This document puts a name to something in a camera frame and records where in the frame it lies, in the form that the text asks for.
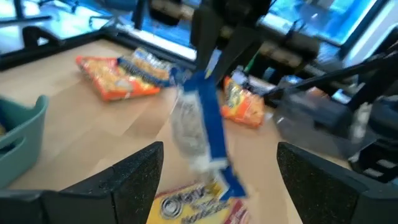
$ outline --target wooden table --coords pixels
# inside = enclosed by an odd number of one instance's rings
[[[82,79],[78,55],[115,57],[131,53],[104,40],[16,67],[0,75],[0,94],[32,105],[50,97],[44,145],[37,164],[11,189],[62,190],[154,142],[164,142],[158,192],[195,180],[170,136],[169,114],[175,90],[156,96],[104,103]],[[250,197],[253,223],[302,223],[284,186],[276,161],[279,134],[268,109],[264,125],[247,129],[224,123],[229,153]]]

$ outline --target teal plastic bin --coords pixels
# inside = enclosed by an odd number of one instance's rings
[[[27,108],[0,98],[0,123],[7,131],[0,136],[0,188],[7,187],[36,163],[48,102],[46,96],[40,96],[33,108]]]

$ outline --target chip bag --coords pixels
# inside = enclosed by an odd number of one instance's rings
[[[266,113],[264,99],[242,88],[235,81],[226,77],[224,80],[225,105],[221,107],[224,118],[237,123],[258,128]]]
[[[159,87],[175,85],[174,75],[178,67],[170,62],[159,60],[142,48],[136,49],[131,57],[119,57],[119,65],[143,80]]]
[[[229,163],[215,81],[205,72],[178,86],[171,114],[172,133],[190,167],[201,174],[206,187],[220,200],[246,193]]]
[[[160,88],[119,67],[116,58],[79,56],[76,64],[93,82],[104,101],[153,95],[160,91]]]
[[[155,197],[147,224],[248,224],[242,200],[220,202],[202,184],[160,193]]]

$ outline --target blue bin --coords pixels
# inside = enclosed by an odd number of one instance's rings
[[[37,161],[42,147],[44,117],[49,100],[40,96],[33,108],[0,98],[0,188],[7,187]]]

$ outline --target yellow label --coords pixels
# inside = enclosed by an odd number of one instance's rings
[[[247,224],[248,220],[240,199],[220,202],[195,184],[156,196],[147,224]]]

